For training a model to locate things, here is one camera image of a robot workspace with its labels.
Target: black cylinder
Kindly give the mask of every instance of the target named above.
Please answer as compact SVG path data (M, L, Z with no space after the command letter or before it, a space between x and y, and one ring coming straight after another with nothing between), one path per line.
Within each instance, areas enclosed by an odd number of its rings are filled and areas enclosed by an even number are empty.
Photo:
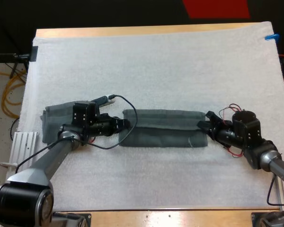
M44 187L32 187L25 184L6 183L2 185L0 188L0 223L34 226L37 201L43 190Z
M216 136L216 141L236 148L242 148L243 146L242 138L236 136L231 130L219 130Z

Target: black background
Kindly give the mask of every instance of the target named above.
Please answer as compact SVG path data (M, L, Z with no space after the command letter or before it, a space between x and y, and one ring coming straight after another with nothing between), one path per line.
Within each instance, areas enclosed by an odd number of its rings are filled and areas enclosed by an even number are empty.
M182 0L0 0L0 62L30 53L38 28L152 26L271 21L284 53L284 0L248 0L251 19L190 19ZM17 48L9 41L5 28Z

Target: folded gray towel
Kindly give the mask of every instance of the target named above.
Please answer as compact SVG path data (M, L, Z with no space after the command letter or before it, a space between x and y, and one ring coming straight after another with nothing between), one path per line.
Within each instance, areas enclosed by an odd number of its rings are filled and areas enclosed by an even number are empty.
M207 136L198 127L205 120L205 113L181 110L137 110L136 128L125 139L124 147L178 147L198 148L207 146ZM133 110L124 110L124 118L135 122ZM128 130L119 133L119 141Z

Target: table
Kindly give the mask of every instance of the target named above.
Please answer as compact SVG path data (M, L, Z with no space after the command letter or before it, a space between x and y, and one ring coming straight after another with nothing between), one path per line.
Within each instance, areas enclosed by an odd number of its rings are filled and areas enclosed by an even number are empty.
M110 35L145 35L176 32L195 32L239 28L250 23L178 25L178 26L139 26L139 27L102 27L102 28L62 28L38 29L36 37L89 37ZM223 210L138 210L138 211L90 211L93 227L109 226L236 226L250 227L252 212L271 212L278 209L234 209Z

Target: red object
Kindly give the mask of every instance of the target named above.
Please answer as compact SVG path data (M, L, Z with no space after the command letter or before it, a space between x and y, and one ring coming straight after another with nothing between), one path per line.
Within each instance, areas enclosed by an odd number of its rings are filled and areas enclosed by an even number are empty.
M250 18L247 0L183 0L190 18Z
M231 153L232 156L235 156L235 157L242 157L243 156L243 151L241 151L240 154L235 154L235 153L231 152L231 150L229 148L227 148L227 151L229 153Z

